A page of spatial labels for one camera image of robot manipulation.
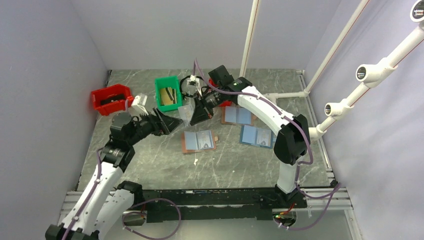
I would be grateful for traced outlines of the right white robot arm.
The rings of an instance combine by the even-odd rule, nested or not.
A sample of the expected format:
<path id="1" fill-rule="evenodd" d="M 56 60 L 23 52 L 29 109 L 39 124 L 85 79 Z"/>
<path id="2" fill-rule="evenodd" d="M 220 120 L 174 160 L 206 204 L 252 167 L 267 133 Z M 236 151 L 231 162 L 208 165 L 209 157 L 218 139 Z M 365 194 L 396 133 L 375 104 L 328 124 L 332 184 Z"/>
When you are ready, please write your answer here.
<path id="1" fill-rule="evenodd" d="M 194 112 L 190 125 L 211 119 L 214 109 L 225 101 L 231 101 L 258 117 L 276 135 L 273 151 L 280 164 L 276 183 L 279 191 L 275 200 L 280 207 L 289 207 L 300 194 L 298 166 L 311 151 L 308 120 L 302 114 L 295 116 L 282 110 L 245 77 L 234 78 L 224 65 L 210 71 L 209 77 L 212 82 L 206 80 L 205 83 L 210 90 L 206 93 L 198 90 L 193 94 Z"/>

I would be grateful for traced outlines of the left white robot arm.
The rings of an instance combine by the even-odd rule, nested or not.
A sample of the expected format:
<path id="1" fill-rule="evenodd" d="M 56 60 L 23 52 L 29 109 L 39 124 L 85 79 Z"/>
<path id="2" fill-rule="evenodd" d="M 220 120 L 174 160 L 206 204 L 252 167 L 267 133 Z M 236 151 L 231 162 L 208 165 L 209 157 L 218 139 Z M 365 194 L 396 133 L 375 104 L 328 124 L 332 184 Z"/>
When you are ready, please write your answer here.
<path id="1" fill-rule="evenodd" d="M 121 112 L 112 118 L 109 140 L 96 151 L 97 166 L 82 195 L 58 225 L 50 225 L 47 240 L 102 240 L 127 209 L 146 203 L 142 185 L 117 184 L 135 156 L 134 145 L 149 135 L 169 135 L 183 120 L 157 108 L 152 113 Z"/>

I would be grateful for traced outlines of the white credit card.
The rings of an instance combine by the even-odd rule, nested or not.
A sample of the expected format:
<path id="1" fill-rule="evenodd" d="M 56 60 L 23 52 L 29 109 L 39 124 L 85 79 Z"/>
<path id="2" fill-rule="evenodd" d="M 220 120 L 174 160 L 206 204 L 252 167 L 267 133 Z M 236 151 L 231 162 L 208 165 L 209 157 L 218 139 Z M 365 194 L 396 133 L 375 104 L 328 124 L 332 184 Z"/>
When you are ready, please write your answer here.
<path id="1" fill-rule="evenodd" d="M 185 127 L 190 126 L 190 121 L 192 119 L 194 109 L 191 104 L 182 105 L 177 108 L 179 117 L 183 120 L 183 124 Z"/>

